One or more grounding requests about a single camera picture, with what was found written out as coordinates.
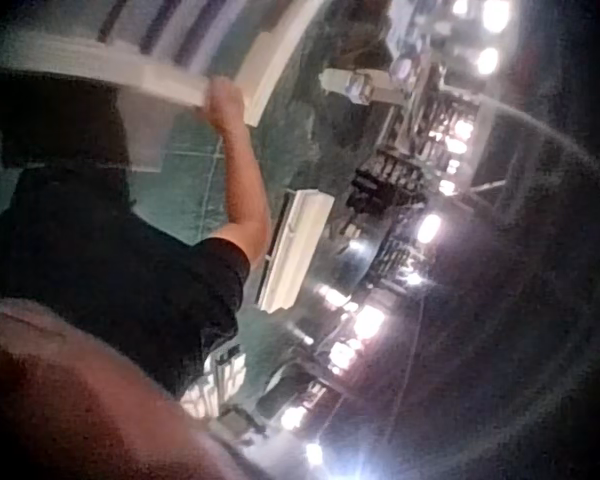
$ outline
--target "short sleeve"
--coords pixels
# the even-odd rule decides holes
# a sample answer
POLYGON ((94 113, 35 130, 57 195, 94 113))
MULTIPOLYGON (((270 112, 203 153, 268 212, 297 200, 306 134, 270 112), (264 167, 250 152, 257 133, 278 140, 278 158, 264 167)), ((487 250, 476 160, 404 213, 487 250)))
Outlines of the short sleeve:
POLYGON ((196 269, 214 295, 236 313, 242 306, 243 289, 251 264, 236 244, 223 238, 207 238, 193 247, 196 269))

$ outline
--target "hand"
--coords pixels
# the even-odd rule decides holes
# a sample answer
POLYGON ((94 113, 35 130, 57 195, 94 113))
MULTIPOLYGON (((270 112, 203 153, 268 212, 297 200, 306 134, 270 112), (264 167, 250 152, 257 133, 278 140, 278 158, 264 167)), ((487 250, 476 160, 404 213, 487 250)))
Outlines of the hand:
POLYGON ((204 116, 221 135, 244 127, 242 92, 227 77, 210 79, 204 116))

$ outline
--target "black t-shirt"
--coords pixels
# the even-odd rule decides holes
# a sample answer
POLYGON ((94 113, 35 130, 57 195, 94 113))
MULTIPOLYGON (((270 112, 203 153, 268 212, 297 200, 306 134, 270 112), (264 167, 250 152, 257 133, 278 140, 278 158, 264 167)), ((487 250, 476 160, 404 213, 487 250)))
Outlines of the black t-shirt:
POLYGON ((244 252, 218 238, 188 246, 84 175, 33 177, 0 215, 0 298, 50 307, 182 396, 237 332, 244 252))

